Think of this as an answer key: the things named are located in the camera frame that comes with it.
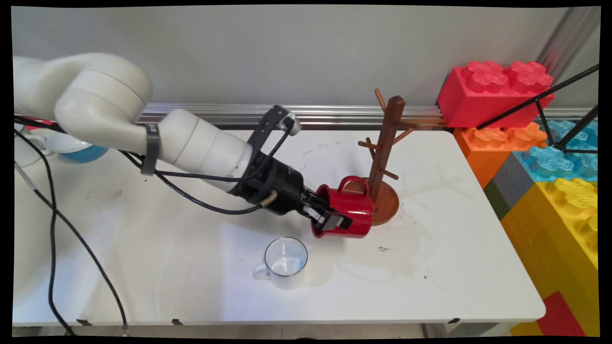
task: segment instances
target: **black cord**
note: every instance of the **black cord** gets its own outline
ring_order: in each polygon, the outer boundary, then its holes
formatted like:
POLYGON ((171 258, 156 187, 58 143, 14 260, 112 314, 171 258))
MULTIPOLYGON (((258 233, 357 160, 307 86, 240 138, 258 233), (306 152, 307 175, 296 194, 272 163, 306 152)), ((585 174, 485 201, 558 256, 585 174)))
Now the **black cord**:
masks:
POLYGON ((49 178, 49 188, 51 189, 51 210, 53 210, 53 215, 51 216, 51 275, 49 276, 49 293, 48 293, 48 302, 49 307, 51 307, 51 311, 53 315, 58 319, 59 323, 62 324, 64 329, 68 331, 70 335, 75 335, 74 331, 68 326, 68 324, 64 321, 62 316, 59 314, 58 310, 55 308, 55 304, 53 303, 53 283, 55 281, 55 220, 58 216, 58 208, 55 200, 55 189, 53 186, 53 177, 51 176, 51 167, 49 166, 49 161, 34 143, 31 143, 28 139, 26 139, 17 129, 14 129, 15 135, 19 136, 23 141, 25 141, 30 147, 34 148, 36 153, 40 155, 40 157, 45 162, 45 168, 47 169, 47 177, 49 178))
MULTIPOLYGON (((49 206, 49 208, 53 208, 53 204, 51 204, 51 202, 49 202, 49 200, 46 199, 42 195, 42 193, 40 193, 40 191, 34 190, 34 193, 36 193, 36 195, 41 200, 43 200, 43 202, 45 202, 47 204, 47 206, 49 206)), ((72 225, 72 223, 70 223, 70 221, 68 221, 68 219, 66 218, 66 216, 64 216, 64 214, 62 214, 59 210, 57 212, 58 212, 59 218, 62 219, 66 223, 66 225, 68 225, 68 227, 70 227, 70 229, 72 230, 73 233, 75 233, 76 237, 81 242, 83 247, 85 247, 85 249, 89 253, 89 256, 94 261, 95 265, 98 267, 98 270, 100 271, 100 274, 102 274, 102 278, 104 278, 104 281, 106 281, 106 284, 108 285, 108 287, 110 288, 111 292, 113 293, 115 301, 117 302, 117 305, 119 306, 119 311, 121 312, 121 320, 123 321, 123 326, 124 326, 124 330, 125 330, 125 327, 127 326, 127 320, 125 318, 125 311, 123 310, 123 305, 121 304, 121 301, 119 300, 119 295, 117 295, 117 291, 115 290, 115 288, 114 288, 113 284, 111 283, 110 279, 108 279, 108 276, 106 275, 106 272, 104 271, 104 268, 100 264, 100 261, 98 261, 98 258, 95 256, 94 252, 91 250, 89 245, 87 245, 87 242, 85 241, 85 239, 83 239, 83 237, 81 236, 81 233, 79 233, 77 231, 77 229, 72 225)))
MULTIPOLYGON (((138 163, 130 154, 134 155, 136 158, 140 159, 142 161, 143 157, 138 155, 138 154, 134 154, 134 153, 128 153, 125 151, 119 151, 121 152, 121 154, 123 154, 126 158, 128 158, 136 167, 138 167, 139 169, 142 168, 142 164, 138 163)), ((167 180, 166 177, 164 177, 162 174, 160 174, 158 171, 155 172, 155 175, 161 179, 167 186, 169 186, 171 189, 173 189, 174 191, 178 192, 181 196, 185 197, 186 199, 190 200, 191 202, 194 202, 195 204, 202 206, 208 210, 212 210, 212 211, 216 211, 216 212, 220 212, 221 214, 227 214, 227 215, 242 215, 242 214, 248 214, 249 212, 254 212, 257 211, 259 209, 262 208, 261 204, 257 204, 256 206, 247 208, 247 209, 242 209, 242 210, 227 210, 227 209, 222 209, 222 208, 217 208, 215 206, 211 206, 210 204, 204 203, 200 200, 198 200, 197 198, 189 195, 187 192, 184 192, 181 188, 179 188, 178 186, 174 185, 171 181, 167 180)))
POLYGON ((293 124, 291 124, 287 131, 283 134, 280 140, 277 142, 276 146, 272 148, 270 154, 264 159, 264 161, 257 167, 253 173, 248 176, 240 177, 240 178, 231 178, 231 177, 221 177, 221 176, 208 176, 206 174, 195 174, 195 173, 182 173, 182 172, 169 172, 169 171, 156 171, 156 173, 160 173, 162 176, 173 176, 173 177, 184 177, 184 178, 198 178, 198 179, 209 179, 212 181, 222 181, 222 182, 244 182, 249 179, 253 179, 257 177, 257 174, 261 172, 261 170, 272 160, 272 157, 276 153, 276 151, 280 148, 281 144, 285 142, 285 139, 289 136, 289 132, 293 128, 293 124))

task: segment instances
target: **giant lego brick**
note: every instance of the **giant lego brick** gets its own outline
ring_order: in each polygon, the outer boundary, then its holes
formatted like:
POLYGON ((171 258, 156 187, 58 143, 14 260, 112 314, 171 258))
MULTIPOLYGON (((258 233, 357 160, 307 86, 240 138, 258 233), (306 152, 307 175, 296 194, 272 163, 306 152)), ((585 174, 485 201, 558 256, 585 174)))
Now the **giant lego brick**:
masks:
MULTIPOLYGON (((546 68, 536 62, 516 61, 505 69, 492 61, 472 61, 466 67, 453 68, 438 96, 438 104, 448 127, 477 127, 546 91, 552 82, 546 68)), ((553 99, 550 94, 540 103, 545 108, 553 99)), ((538 114, 532 104, 490 127, 526 127, 538 114)))
POLYGON ((510 207, 508 207, 504 197, 501 195, 501 192, 499 192, 497 185, 495 185, 495 181, 490 181, 485 187, 484 192, 498 220, 503 219, 510 211, 510 207))
POLYGON ((453 135, 478 183, 484 189, 511 151, 527 151, 545 145, 546 133, 536 123, 525 128, 456 128, 453 135))
POLYGON ((504 144, 506 133, 493 128, 457 128, 453 135, 480 187, 484 189, 510 154, 504 144))
POLYGON ((597 215, 597 193, 582 179, 563 178, 554 183, 537 182, 516 203, 515 216, 533 244, 563 221, 581 223, 597 215))
MULTIPOLYGON (((582 329, 587 335, 599 335, 597 193, 593 183, 563 178, 554 183, 537 182, 506 218, 510 215, 582 329)), ((532 261, 523 260, 526 253, 521 251, 519 256, 530 270, 532 261)))
POLYGON ((600 335, 598 278, 589 272, 576 272, 568 261, 576 259, 559 251, 552 240, 538 240, 534 248, 542 257, 555 286, 563 295, 568 308, 588 336, 600 335))
POLYGON ((514 250, 517 252, 540 297, 545 299, 559 291, 535 248, 525 236, 524 229, 521 228, 519 221, 515 217, 514 209, 510 210, 501 220, 501 225, 504 227, 506 235, 508 235, 514 250))
MULTIPOLYGON (((570 121, 549 121, 548 127, 555 141, 563 138, 576 124, 570 121)), ((567 144, 569 149, 597 150, 597 122, 589 123, 580 133, 576 134, 567 144)), ((574 164, 574 172, 587 181, 597 180, 597 154, 567 153, 565 158, 574 164)))
POLYGON ((534 146, 526 152, 512 152, 493 180, 512 208, 534 183, 554 182, 557 178, 597 182, 597 154, 564 155, 550 146, 534 146))
POLYGON ((510 333, 513 336, 542 335, 542 330, 540 329, 540 325, 537 324, 537 321, 534 321, 533 323, 520 323, 511 328, 510 333))
POLYGON ((543 335, 584 337, 584 331, 560 293, 554 293, 544 299, 544 305, 546 315, 537 321, 543 335))

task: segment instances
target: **floor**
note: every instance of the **floor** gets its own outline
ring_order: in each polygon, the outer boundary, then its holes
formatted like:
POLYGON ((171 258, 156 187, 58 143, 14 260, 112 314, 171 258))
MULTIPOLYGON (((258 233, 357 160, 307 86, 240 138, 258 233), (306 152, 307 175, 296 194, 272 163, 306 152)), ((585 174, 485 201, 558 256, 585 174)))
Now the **floor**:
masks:
MULTIPOLYGON (((120 326, 74 327, 77 335, 122 335, 120 326)), ((62 335, 60 327, 13 327, 13 337, 62 335)), ((423 338, 420 324, 365 325, 218 325, 218 326, 130 326, 131 337, 219 338, 219 339, 391 339, 423 338)))

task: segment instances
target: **white table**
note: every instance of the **white table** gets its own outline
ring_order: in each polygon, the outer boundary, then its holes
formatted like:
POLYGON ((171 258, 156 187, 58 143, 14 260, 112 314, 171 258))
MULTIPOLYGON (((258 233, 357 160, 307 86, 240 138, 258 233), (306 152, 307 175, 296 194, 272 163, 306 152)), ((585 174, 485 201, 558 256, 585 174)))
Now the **white table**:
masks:
MULTIPOLYGON (((233 134, 247 139, 250 131, 233 134)), ((367 176, 371 158, 357 141, 377 132, 302 131, 276 158, 315 189, 347 175, 367 176)), ((271 135, 269 151, 280 132, 271 135)), ((261 210, 222 215, 203 209, 109 150, 87 164, 50 158, 60 211, 106 269, 129 324, 448 323, 470 334, 534 321, 545 307, 453 136, 414 132, 396 144, 386 178, 400 210, 363 239, 316 239, 308 220, 261 210), (307 282, 276 289, 252 277, 279 236, 309 251, 307 282), (494 323, 505 323, 495 326, 494 323)), ((160 170, 176 170, 159 162, 160 170)), ((26 167, 49 195, 42 161, 26 167)), ((195 179, 172 178, 193 196, 227 209, 249 206, 195 179)), ((13 326, 57 325, 47 304, 47 208, 15 172, 13 326)), ((94 263, 58 219, 55 304, 69 324, 121 323, 94 263)))

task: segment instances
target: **red mug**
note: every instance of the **red mug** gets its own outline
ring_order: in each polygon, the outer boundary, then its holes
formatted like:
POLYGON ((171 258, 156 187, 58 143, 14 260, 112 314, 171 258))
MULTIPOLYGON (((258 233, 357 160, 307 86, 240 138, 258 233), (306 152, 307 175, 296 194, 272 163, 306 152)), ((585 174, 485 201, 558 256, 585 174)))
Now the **red mug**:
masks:
POLYGON ((319 186, 316 194, 322 199, 329 202, 329 205, 344 216, 348 216, 353 220, 353 223, 347 230, 335 227, 332 230, 317 230, 313 223, 310 224, 312 233, 316 237, 322 237, 325 234, 339 235, 347 237, 364 237, 372 227, 372 200, 368 195, 368 183, 357 176, 347 176, 342 179, 338 189, 332 189, 327 184, 319 186), (364 185, 363 193, 349 192, 345 187, 350 182, 360 182, 364 185))

